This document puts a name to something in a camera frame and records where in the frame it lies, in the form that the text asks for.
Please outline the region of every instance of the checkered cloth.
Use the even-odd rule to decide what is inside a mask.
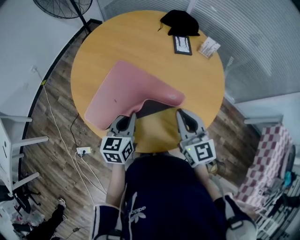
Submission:
[[[281,124],[265,127],[258,144],[256,156],[235,198],[258,209],[268,198],[263,193],[272,187],[279,174],[284,156],[292,144],[286,128]]]

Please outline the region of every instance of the folded mat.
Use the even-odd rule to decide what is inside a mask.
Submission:
[[[179,106],[182,92],[148,74],[135,65],[117,61],[85,112],[85,119],[101,130],[107,129],[120,115],[139,111],[146,100]]]

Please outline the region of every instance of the person's arm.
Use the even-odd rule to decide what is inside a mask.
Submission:
[[[206,165],[199,164],[194,168],[195,174],[199,181],[205,186],[213,201],[222,197],[216,184],[210,179]]]
[[[123,164],[114,164],[105,202],[115,207],[119,207],[124,190],[125,166]]]

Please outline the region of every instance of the wooden floor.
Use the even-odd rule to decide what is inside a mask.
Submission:
[[[82,33],[61,57],[51,73],[47,83],[49,101],[56,118],[61,135],[74,158],[75,142],[70,132],[70,126],[77,115],[71,89],[70,75],[74,57],[78,51],[85,33]],[[43,90],[30,123],[27,138],[47,135],[49,141],[24,148],[25,158],[22,164],[24,173],[40,172],[41,176],[30,183],[33,190],[42,193],[37,199],[42,203],[38,209],[48,219],[56,206],[56,199],[63,196],[67,202],[65,215],[68,221],[62,223],[56,236],[65,239],[76,227],[90,225],[92,216],[92,202],[79,174],[77,173],[72,158],[67,153],[64,143],[60,139],[50,113],[50,108]],[[111,169],[100,156],[99,146],[101,139],[96,136],[79,117],[72,127],[79,146],[91,146],[92,154],[84,157],[95,174],[107,189]],[[256,132],[243,124],[243,117],[225,99],[220,112],[208,129],[210,137],[214,139],[217,158],[224,162],[226,169],[220,175],[235,184],[240,184],[251,165],[259,137]],[[98,182],[88,166],[77,158],[82,171],[98,186]],[[105,200],[104,194],[97,191],[85,181],[96,203]],[[89,229],[81,229],[74,233],[70,240],[88,239]]]

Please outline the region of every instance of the framed picture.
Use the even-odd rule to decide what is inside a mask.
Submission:
[[[174,51],[177,54],[192,55],[189,37],[173,36]]]

